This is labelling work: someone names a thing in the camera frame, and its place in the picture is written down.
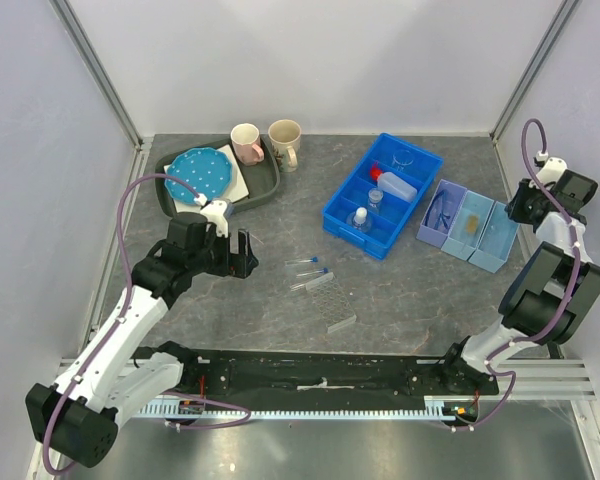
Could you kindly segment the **clear glass pipette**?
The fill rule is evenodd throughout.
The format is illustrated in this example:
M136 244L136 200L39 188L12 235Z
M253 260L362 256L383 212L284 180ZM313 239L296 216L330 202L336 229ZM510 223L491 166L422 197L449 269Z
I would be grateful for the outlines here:
M502 248L508 234L508 224L509 219L506 215L491 218L482 242L484 251L491 251L495 255Z

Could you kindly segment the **tan bottle brush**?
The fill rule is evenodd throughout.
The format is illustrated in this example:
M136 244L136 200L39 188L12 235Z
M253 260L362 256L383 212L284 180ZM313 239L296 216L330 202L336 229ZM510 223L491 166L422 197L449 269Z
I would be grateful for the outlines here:
M479 225L480 225L480 217L478 215L470 214L467 217L467 220L464 225L463 232L462 232L464 246L471 246L473 244Z

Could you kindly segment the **blue safety glasses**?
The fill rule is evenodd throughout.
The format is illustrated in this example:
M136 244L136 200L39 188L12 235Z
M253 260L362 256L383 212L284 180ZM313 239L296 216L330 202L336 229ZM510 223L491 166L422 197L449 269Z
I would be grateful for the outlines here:
M425 214L425 226L442 233L447 233L450 229L454 212L454 196L447 189L442 189L434 195L431 205Z

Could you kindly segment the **round glass flask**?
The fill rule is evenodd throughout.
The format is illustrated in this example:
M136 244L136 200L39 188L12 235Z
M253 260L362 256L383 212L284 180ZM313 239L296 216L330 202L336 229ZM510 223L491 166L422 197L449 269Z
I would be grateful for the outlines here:
M367 233L371 230L372 219L365 207L358 207L348 216L347 224L360 232Z

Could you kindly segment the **clear glass beaker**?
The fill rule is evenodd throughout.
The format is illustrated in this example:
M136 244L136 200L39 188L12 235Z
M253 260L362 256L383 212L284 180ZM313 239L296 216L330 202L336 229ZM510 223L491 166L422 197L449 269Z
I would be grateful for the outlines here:
M406 172L414 163L414 156L410 150L400 149L393 153L392 167L395 170Z

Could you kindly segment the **red cap wash bottle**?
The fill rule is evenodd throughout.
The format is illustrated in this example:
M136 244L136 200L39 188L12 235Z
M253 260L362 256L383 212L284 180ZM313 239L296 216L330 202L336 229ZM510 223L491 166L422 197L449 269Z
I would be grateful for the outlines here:
M370 177L376 182L377 188L396 198L412 203L417 196L417 189L390 171L381 170L377 166L370 169Z

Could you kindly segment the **small glass stoppered bottle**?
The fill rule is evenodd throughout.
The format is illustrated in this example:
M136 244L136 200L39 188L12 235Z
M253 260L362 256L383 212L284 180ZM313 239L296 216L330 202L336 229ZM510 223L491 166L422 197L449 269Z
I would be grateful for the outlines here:
M380 213L384 192L377 188L372 188L368 192L367 209L376 214Z

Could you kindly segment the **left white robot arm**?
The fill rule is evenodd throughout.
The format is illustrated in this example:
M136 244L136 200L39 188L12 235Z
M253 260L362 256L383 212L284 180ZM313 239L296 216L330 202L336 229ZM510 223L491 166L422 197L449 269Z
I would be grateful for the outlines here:
M172 218L164 239L127 269L127 286L105 324L76 360L49 386L35 384L25 397L45 469L57 452L73 464L94 467L111 450L119 430L156 396L173 388L188 393L199 369L168 353L155 353L147 365L120 374L140 342L200 274L245 279L259 262L250 234L238 232L238 250L224 216L200 213Z

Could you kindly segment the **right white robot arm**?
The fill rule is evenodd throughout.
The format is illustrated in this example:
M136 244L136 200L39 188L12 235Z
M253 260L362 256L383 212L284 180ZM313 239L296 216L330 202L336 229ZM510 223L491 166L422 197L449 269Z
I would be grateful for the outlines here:
M539 245L506 291L501 316L483 332L453 344L438 368L447 392L463 392L500 374L514 355L569 340L600 295L600 266L586 253L586 219L578 213L597 183L569 172L543 186L525 178L504 208L507 218L533 227Z

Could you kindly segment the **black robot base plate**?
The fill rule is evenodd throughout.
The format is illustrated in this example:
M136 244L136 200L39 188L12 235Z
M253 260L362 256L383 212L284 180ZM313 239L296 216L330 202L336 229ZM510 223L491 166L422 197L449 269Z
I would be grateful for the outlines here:
M483 385L463 378L450 382L441 371L445 356L200 350L173 341L136 351L142 360L154 353L183 363L176 391L249 410L415 409L427 396L499 392L493 378Z

